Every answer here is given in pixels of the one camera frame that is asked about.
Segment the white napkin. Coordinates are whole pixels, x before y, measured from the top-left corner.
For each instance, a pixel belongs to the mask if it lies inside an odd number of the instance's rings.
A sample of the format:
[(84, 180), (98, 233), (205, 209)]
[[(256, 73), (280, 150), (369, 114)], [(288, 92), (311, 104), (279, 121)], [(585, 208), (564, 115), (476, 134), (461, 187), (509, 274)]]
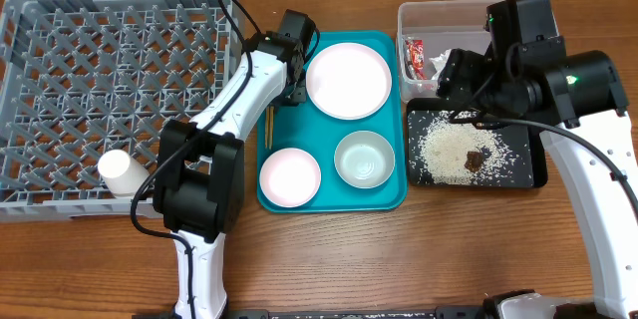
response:
[(426, 66), (426, 70), (427, 70), (427, 74), (430, 76), (430, 79), (432, 81), (436, 81), (440, 77), (443, 69), (447, 65), (448, 59), (450, 57), (450, 53), (451, 53), (451, 49), (448, 49), (445, 52), (443, 52), (441, 55), (429, 59), (429, 63)]

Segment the red snack wrapper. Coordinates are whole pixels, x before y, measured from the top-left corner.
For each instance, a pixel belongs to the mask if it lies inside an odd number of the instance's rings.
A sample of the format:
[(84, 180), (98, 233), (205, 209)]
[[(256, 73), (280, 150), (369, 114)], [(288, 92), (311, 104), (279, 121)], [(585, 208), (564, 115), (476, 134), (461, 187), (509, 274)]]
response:
[(406, 64), (408, 72), (413, 80), (424, 81), (428, 77), (425, 74), (424, 43), (421, 39), (407, 37)]

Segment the brown food scrap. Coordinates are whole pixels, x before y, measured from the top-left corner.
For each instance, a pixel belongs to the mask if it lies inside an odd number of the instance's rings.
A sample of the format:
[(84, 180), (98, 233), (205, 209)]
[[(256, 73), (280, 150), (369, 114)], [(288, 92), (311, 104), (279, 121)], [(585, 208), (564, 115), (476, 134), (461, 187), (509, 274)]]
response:
[(467, 160), (465, 162), (465, 168), (470, 172), (478, 172), (484, 162), (484, 154), (478, 151), (467, 152)]

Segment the grey-green ceramic bowl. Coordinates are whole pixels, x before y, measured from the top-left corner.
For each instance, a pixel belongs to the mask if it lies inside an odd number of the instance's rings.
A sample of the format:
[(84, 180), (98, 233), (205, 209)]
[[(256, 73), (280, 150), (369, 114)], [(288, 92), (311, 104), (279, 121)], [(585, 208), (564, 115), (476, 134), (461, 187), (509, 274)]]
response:
[(395, 152), (381, 135), (357, 131), (344, 137), (334, 153), (338, 175), (349, 185), (371, 189), (385, 183), (395, 169)]

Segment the white ceramic cup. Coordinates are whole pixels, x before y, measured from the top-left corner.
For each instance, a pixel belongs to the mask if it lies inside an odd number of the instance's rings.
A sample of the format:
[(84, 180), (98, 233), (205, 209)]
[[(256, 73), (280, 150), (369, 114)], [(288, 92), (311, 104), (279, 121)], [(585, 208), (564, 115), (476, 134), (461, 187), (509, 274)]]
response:
[(105, 152), (97, 163), (98, 172), (115, 198), (132, 198), (149, 172), (123, 150)]

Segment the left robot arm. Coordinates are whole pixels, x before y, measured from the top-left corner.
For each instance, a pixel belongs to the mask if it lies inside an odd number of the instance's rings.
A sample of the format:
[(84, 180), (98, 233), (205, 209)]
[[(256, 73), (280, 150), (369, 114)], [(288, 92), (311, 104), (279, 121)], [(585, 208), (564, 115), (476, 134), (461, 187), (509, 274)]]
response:
[(254, 35), (212, 103), (162, 129), (153, 206), (177, 251), (174, 317), (224, 315), (223, 246), (243, 205), (245, 140), (267, 107), (292, 103), (319, 39), (314, 28)]

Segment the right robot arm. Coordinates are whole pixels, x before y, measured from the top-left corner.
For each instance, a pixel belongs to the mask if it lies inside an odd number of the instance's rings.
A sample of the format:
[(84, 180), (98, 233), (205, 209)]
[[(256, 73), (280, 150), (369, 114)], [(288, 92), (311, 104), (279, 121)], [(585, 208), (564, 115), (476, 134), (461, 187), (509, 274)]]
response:
[(637, 315), (637, 157), (628, 99), (602, 52), (569, 56), (514, 43), (503, 53), (453, 49), (438, 94), (460, 104), (451, 120), (481, 130), (535, 130), (567, 189), (585, 242), (593, 296), (584, 303), (517, 294), (494, 318)]

